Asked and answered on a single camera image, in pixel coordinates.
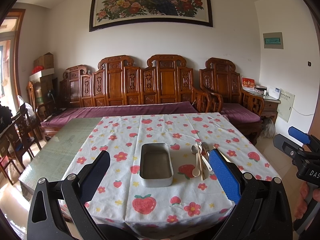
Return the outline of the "person's right hand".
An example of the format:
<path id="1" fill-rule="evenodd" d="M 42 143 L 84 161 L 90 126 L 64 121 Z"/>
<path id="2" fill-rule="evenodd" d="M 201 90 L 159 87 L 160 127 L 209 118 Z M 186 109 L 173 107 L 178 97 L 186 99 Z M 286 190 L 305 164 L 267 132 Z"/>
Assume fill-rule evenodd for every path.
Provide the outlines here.
<path id="1" fill-rule="evenodd" d="M 308 204 L 305 200 L 308 194 L 309 194 L 309 186 L 306 182 L 303 182 L 299 190 L 299 198 L 297 200 L 297 204 L 294 212 L 294 217 L 296 219 L 301 219 L 307 210 Z M 313 191 L 312 197 L 315 201 L 320 202 L 319 189 L 315 189 Z"/>

